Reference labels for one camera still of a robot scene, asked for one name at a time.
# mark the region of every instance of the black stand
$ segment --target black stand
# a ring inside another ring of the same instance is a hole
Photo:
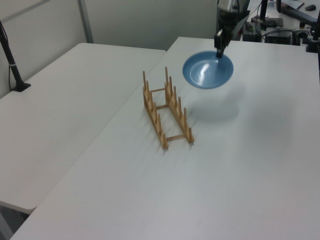
[[[276,27],[282,27],[283,26],[283,19],[282,18],[269,18],[266,17],[267,12],[267,6],[268,6],[268,0],[262,0],[261,2],[261,11],[260,16],[256,17],[254,16],[251,18],[252,23],[260,23],[261,28],[266,30],[266,28],[276,28]]]
[[[10,47],[9,47],[9,42],[8,42],[8,39],[7,39],[7,35],[6,35],[6,32],[5,32],[5,29],[4,29],[1,21],[0,21],[0,42],[1,42],[2,48],[4,50],[6,59],[9,62],[9,66],[11,68],[13,76],[15,78],[16,87],[14,87],[12,90],[16,91],[16,92],[22,92],[25,89],[27,89],[28,87],[30,87],[31,84],[25,83],[21,79],[21,76],[20,76],[20,73],[18,71],[14,56],[12,55]]]

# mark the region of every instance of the blue bowl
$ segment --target blue bowl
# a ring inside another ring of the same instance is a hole
[[[232,61],[215,51],[199,52],[183,65],[183,76],[188,83],[200,89],[214,89],[225,84],[234,72]]]

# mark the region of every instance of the white table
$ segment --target white table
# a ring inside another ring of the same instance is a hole
[[[165,51],[82,43],[0,100],[0,205],[31,213]]]
[[[231,79],[203,90],[182,67],[213,40],[178,38],[147,79],[161,88],[168,66],[194,145],[162,149],[141,84],[12,240],[318,239],[318,56],[258,44],[231,42]]]

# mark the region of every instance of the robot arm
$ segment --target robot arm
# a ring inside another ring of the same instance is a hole
[[[246,0],[217,0],[219,32],[214,36],[216,56],[222,58],[225,48],[232,38],[240,13],[244,10]]]

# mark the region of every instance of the white wall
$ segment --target white wall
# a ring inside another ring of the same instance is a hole
[[[94,43],[168,50],[177,37],[213,38],[217,0],[85,0]]]
[[[24,81],[86,42],[77,0],[50,0],[3,23],[3,27]],[[0,98],[8,92],[8,61],[0,47]]]

